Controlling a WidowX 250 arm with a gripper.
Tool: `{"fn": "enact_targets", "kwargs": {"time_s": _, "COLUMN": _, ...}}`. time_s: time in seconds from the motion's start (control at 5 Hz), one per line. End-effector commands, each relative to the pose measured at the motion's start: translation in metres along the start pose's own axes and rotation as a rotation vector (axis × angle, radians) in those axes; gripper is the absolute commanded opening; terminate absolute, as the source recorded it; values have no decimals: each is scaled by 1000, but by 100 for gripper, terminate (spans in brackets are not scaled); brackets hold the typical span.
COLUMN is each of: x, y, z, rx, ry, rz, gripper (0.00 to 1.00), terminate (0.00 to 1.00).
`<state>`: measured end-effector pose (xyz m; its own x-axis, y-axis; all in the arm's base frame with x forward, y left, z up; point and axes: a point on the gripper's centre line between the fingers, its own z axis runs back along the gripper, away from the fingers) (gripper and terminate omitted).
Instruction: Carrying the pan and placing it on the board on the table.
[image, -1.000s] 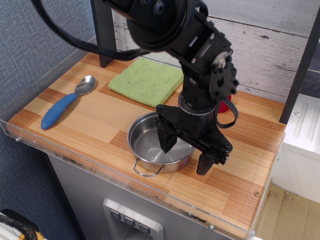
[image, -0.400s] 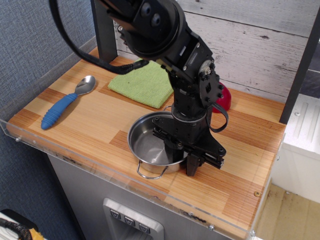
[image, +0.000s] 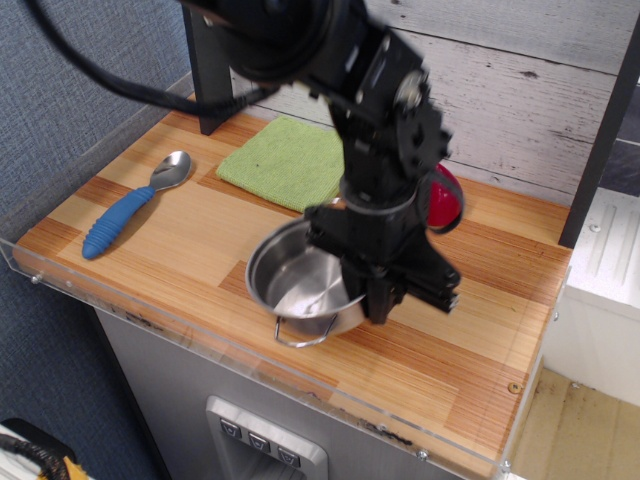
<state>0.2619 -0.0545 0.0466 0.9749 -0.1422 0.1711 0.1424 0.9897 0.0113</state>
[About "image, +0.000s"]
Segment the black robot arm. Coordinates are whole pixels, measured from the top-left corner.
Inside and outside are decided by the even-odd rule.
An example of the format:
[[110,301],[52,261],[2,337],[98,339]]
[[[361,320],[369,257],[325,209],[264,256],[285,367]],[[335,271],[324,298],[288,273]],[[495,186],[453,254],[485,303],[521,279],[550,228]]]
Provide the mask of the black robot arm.
[[342,141],[343,208],[312,206],[309,241],[341,261],[366,316],[386,320],[405,295],[450,311],[458,271],[430,244],[432,188],[450,134],[422,57],[361,1],[192,1],[231,68],[265,89],[299,82],[323,97]]

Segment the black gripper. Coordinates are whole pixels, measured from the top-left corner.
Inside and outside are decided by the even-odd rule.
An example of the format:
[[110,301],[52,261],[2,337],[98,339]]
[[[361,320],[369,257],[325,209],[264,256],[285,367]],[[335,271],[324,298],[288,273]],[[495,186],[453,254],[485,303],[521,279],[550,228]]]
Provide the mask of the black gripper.
[[338,257],[348,297],[360,299],[372,324],[384,324],[407,294],[445,313],[457,305],[461,275],[429,242],[428,202],[414,198],[391,210],[305,209],[308,239]]

